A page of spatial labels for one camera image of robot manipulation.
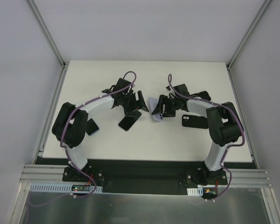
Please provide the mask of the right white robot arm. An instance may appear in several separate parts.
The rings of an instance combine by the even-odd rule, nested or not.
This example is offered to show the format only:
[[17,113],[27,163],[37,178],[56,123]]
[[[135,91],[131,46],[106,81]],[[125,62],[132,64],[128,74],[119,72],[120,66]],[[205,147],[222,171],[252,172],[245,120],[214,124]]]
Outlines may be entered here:
[[169,95],[161,94],[158,99],[149,97],[149,108],[155,121],[175,117],[182,110],[197,114],[207,122],[212,140],[210,151],[201,168],[191,176],[192,182],[200,185],[212,184],[223,174],[224,160],[230,147],[243,136],[243,127],[232,102],[211,102],[206,91],[190,94],[185,84],[173,87]]

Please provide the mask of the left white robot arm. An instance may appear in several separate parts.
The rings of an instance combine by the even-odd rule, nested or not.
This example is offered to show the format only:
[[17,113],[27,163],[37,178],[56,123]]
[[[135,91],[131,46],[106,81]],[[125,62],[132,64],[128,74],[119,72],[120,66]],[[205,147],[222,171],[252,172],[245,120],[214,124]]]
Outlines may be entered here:
[[97,131],[93,117],[117,106],[124,109],[124,118],[119,126],[129,130],[142,115],[139,110],[149,112],[142,91],[133,91],[133,83],[119,78],[115,85],[102,91],[103,95],[91,99],[79,106],[66,102],[62,105],[52,126],[52,133],[60,142],[69,159],[69,164],[75,167],[73,176],[80,182],[89,177],[86,168],[87,158],[82,149],[82,141],[86,134]]

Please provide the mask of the black cased phone with ring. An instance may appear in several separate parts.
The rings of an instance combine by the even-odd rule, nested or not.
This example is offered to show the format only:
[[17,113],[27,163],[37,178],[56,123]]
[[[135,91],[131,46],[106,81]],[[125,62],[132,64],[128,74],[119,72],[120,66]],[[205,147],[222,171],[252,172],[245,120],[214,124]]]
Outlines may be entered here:
[[129,131],[138,119],[139,117],[126,116],[119,122],[118,126],[124,131]]

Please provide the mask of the black phone case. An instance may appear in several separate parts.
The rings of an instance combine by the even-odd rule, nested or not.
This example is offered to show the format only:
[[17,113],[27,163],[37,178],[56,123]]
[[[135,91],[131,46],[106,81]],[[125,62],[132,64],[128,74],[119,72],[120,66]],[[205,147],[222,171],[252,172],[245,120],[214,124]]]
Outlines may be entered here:
[[208,121],[203,116],[184,114],[182,116],[182,126],[197,129],[208,129]]
[[211,101],[211,97],[207,91],[201,91],[190,95],[192,98],[202,98]]

